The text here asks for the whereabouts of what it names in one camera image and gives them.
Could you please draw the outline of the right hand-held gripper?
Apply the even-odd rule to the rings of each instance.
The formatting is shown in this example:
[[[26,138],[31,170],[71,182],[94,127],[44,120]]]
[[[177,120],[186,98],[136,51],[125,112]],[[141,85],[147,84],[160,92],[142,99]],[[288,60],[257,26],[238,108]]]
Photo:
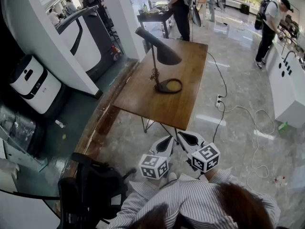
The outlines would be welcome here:
[[[201,147],[194,152],[194,145],[205,143],[205,139],[200,134],[191,131],[179,131],[178,139],[183,150],[188,154],[192,153],[191,164],[193,167],[206,173],[219,164],[220,151],[214,143]]]

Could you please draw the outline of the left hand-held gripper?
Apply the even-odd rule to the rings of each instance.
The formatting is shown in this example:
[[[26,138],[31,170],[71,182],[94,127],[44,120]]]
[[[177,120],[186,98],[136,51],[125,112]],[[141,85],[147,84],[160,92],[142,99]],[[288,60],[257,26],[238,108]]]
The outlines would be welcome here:
[[[171,155],[173,154],[174,138],[172,136],[165,136],[152,145],[152,151],[143,154],[140,162],[139,169],[144,178],[159,180],[167,175],[170,166]]]

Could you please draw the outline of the black desk lamp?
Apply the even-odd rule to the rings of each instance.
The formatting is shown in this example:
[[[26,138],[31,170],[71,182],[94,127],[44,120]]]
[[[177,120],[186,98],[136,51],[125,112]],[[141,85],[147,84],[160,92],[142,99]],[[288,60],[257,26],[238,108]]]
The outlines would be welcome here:
[[[179,93],[183,88],[183,83],[181,80],[176,78],[171,78],[164,80],[162,82],[159,81],[159,71],[156,66],[156,58],[154,53],[154,48],[157,49],[157,60],[161,64],[164,65],[177,65],[179,64],[182,59],[181,57],[172,50],[169,46],[167,46],[165,43],[163,43],[161,40],[159,40],[157,37],[153,36],[151,33],[149,33],[147,30],[145,30],[143,27],[138,27],[135,31],[135,33],[145,39],[150,45],[152,50],[152,58],[153,58],[153,69],[152,69],[152,75],[150,77],[150,80],[155,81],[155,90],[157,92],[163,93],[163,94],[176,94]],[[180,88],[178,90],[171,90],[168,87],[168,83],[170,82],[177,82],[180,85]]]

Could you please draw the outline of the person's left forearm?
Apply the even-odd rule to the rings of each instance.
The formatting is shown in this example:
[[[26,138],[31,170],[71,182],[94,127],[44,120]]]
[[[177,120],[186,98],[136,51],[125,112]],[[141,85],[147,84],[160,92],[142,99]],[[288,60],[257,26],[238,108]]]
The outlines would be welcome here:
[[[133,192],[124,201],[121,212],[123,214],[136,214],[159,191],[159,187],[151,182],[130,182]]]

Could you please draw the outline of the wooden table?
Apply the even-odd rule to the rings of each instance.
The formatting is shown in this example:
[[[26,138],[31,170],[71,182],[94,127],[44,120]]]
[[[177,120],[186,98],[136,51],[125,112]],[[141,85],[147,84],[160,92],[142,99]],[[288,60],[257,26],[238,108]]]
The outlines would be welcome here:
[[[113,105],[121,110],[155,122],[186,130],[201,83],[208,45],[174,39],[161,41],[172,48],[182,59],[174,66],[159,63],[148,51],[132,74]],[[155,81],[150,80],[156,66],[160,81],[179,79],[183,88],[176,94],[162,94],[155,90]]]

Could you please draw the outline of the striped shirt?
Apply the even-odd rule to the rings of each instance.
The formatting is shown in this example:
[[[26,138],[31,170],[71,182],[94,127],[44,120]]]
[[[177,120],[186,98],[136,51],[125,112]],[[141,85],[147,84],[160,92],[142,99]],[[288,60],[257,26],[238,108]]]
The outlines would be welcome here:
[[[217,193],[206,194],[200,191],[200,185],[203,182],[206,181],[181,174],[176,181],[160,189],[138,213],[118,212],[108,229],[127,229],[162,203],[168,206],[165,215],[167,229],[174,227],[178,215],[184,216],[194,229],[239,229],[237,220],[222,209]]]

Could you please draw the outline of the black office chair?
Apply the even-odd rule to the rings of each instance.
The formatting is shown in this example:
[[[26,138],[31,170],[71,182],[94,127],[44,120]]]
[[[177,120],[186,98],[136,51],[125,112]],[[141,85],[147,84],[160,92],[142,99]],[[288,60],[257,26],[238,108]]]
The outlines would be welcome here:
[[[76,177],[59,180],[60,223],[57,229],[97,229],[100,221],[107,222],[116,217],[126,200],[128,186],[125,180],[136,173],[131,168],[120,175],[107,163],[73,153],[76,162]]]

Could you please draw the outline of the clear bottle red cap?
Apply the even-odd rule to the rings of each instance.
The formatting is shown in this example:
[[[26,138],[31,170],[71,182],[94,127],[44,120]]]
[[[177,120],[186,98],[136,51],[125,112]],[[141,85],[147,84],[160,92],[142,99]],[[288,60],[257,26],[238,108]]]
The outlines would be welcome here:
[[[285,176],[277,176],[274,178],[274,184],[277,188],[285,187],[287,185]]]

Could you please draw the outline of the red and white canister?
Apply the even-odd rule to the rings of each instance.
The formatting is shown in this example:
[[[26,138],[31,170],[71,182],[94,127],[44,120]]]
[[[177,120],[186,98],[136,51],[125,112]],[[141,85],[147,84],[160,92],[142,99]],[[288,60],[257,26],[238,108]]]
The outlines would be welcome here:
[[[117,61],[121,56],[121,51],[116,46],[112,45],[113,60]]]

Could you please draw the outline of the black table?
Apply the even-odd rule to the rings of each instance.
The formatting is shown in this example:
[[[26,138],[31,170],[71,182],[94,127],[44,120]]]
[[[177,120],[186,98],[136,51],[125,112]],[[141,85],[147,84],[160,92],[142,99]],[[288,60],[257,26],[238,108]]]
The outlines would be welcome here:
[[[169,38],[169,31],[167,27],[167,21],[172,17],[173,11],[156,11],[156,10],[150,10],[148,12],[141,13],[137,15],[138,22],[140,23],[140,26],[144,28],[145,22],[159,22],[163,26],[163,36],[165,38]]]

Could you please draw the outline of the black faucet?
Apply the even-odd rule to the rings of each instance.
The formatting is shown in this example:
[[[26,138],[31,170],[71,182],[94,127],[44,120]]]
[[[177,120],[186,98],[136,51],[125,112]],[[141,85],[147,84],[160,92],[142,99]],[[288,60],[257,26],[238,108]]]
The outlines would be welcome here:
[[[296,53],[293,50],[290,50],[287,54],[286,57],[283,58],[283,62],[286,63],[288,58],[290,57],[290,55],[292,55],[293,58],[296,58]]]

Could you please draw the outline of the white box appliance black trim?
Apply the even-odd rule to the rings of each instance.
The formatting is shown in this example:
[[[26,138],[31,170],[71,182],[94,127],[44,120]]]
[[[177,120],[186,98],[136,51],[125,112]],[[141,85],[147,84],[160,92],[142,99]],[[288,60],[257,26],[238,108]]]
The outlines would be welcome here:
[[[25,55],[11,72],[9,84],[41,115],[47,113],[62,87],[61,82],[31,54]]]

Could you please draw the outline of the clear acrylic box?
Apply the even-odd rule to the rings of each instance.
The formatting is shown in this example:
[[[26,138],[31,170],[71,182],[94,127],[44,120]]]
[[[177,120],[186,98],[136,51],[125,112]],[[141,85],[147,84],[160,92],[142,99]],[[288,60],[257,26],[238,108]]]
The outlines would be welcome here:
[[[0,102],[0,144],[9,161],[41,172],[46,158],[38,158],[45,138],[45,127]]]

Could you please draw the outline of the black equipment stand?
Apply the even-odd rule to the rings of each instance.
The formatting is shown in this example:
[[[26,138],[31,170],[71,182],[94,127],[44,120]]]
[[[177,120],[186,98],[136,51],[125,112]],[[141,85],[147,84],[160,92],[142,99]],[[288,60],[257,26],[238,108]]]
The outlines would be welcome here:
[[[101,0],[97,0],[97,2],[98,2],[99,10],[102,13],[102,21],[103,21],[109,35],[111,37],[113,37],[113,40],[117,44],[117,46],[119,47],[121,53],[124,54],[123,49],[121,48],[119,42],[117,41],[119,39],[119,36],[117,35],[117,33],[114,34],[114,31],[112,30],[114,24],[111,22],[110,18],[108,17],[107,12],[105,10],[105,7],[102,5]]]

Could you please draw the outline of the white round table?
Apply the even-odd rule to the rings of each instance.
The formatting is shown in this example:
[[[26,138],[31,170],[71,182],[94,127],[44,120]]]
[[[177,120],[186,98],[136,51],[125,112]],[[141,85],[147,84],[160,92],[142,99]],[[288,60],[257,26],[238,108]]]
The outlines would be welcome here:
[[[0,229],[57,229],[59,217],[42,199],[0,190]]]

